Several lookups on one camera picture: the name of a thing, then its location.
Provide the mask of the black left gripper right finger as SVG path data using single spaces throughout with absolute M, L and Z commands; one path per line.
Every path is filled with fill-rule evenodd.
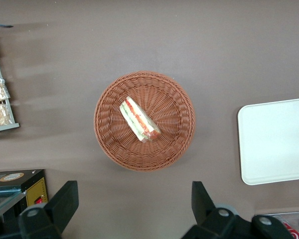
M 192 182 L 191 207 L 196 220 L 184 239 L 248 239 L 249 222 L 231 210 L 216 207 L 200 181 Z

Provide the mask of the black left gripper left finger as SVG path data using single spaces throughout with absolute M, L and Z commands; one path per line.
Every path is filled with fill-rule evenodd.
M 60 239 L 79 207 L 78 183 L 67 181 L 48 203 L 24 210 L 18 225 L 23 239 Z

